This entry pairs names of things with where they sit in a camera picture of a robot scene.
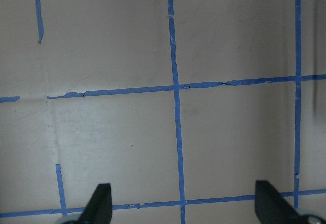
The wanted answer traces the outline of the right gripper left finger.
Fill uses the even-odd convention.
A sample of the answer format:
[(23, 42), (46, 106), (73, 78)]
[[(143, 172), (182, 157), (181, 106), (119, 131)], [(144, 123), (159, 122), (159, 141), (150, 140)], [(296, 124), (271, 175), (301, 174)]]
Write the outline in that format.
[(112, 219), (112, 211), (111, 185), (109, 183), (98, 184), (78, 218), (78, 223), (109, 224)]

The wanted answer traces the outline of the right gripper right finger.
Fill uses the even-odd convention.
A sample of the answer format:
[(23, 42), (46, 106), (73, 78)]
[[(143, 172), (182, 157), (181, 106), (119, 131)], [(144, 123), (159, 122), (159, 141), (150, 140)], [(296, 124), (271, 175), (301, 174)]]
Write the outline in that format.
[(262, 224), (296, 223), (301, 218), (267, 180), (255, 182), (255, 214)]

